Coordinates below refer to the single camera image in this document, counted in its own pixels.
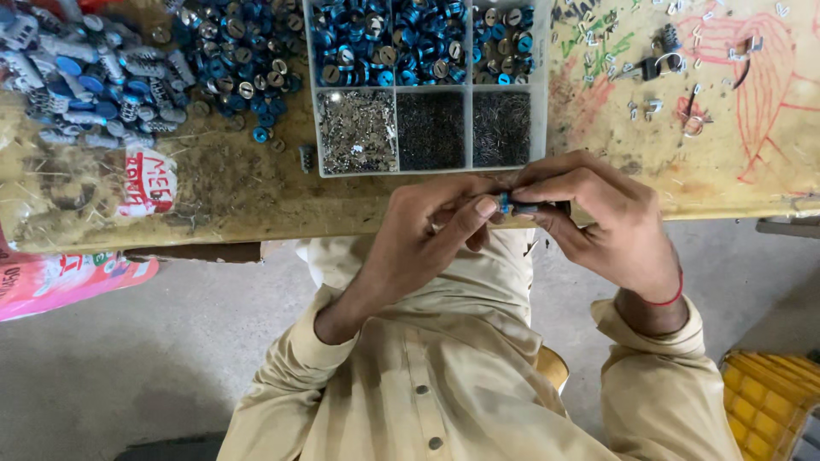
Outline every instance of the man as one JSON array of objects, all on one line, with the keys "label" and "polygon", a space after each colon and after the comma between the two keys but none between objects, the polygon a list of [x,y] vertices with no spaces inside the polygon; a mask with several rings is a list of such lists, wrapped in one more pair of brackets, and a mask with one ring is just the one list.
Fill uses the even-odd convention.
[{"label": "man", "polygon": [[[575,200],[597,222],[525,216],[621,287],[592,305],[618,343],[601,372],[609,448],[572,424],[566,373],[528,327],[532,231],[487,231],[501,190]],[[375,239],[299,251],[321,288],[268,351],[220,461],[740,459],[656,193],[588,153],[399,188]]]}]

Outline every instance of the right hand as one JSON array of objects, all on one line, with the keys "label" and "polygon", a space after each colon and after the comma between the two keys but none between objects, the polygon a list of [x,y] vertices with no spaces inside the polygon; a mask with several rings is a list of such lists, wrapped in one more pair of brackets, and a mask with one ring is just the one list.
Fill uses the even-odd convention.
[{"label": "right hand", "polygon": [[567,258],[650,303],[666,303],[680,289],[681,269],[663,233],[658,194],[586,151],[533,162],[509,184],[524,203],[575,200],[594,219],[579,229],[551,205],[523,214],[543,227]]}]

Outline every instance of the fingernail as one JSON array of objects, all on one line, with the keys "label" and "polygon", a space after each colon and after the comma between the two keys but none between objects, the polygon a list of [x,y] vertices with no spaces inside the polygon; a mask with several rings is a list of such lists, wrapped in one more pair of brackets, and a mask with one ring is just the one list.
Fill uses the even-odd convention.
[{"label": "fingernail", "polygon": [[478,204],[476,205],[476,211],[481,217],[490,217],[498,211],[499,205],[495,202],[495,200],[491,199],[490,197],[484,197],[483,199],[479,200]]}]

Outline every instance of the shirt button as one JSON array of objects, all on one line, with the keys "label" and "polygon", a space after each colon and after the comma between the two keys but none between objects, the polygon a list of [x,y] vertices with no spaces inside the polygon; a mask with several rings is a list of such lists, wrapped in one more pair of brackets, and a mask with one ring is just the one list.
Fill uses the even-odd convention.
[{"label": "shirt button", "polygon": [[433,437],[430,439],[430,443],[428,445],[430,446],[430,450],[438,450],[442,445],[444,445],[444,441],[439,437]]}]

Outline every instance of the gray floor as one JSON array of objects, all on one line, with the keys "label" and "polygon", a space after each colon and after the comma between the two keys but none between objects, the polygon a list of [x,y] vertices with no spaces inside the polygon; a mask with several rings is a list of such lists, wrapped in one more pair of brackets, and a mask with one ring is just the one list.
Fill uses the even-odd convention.
[{"label": "gray floor", "polygon": [[[818,345],[820,241],[760,235],[752,220],[668,229],[710,357],[738,341]],[[614,288],[540,238],[533,327],[572,370],[573,420],[602,440],[608,340],[588,306]],[[312,297],[292,248],[265,265],[174,262],[140,287],[0,323],[0,459],[109,460],[128,444],[224,430],[264,350]]]}]

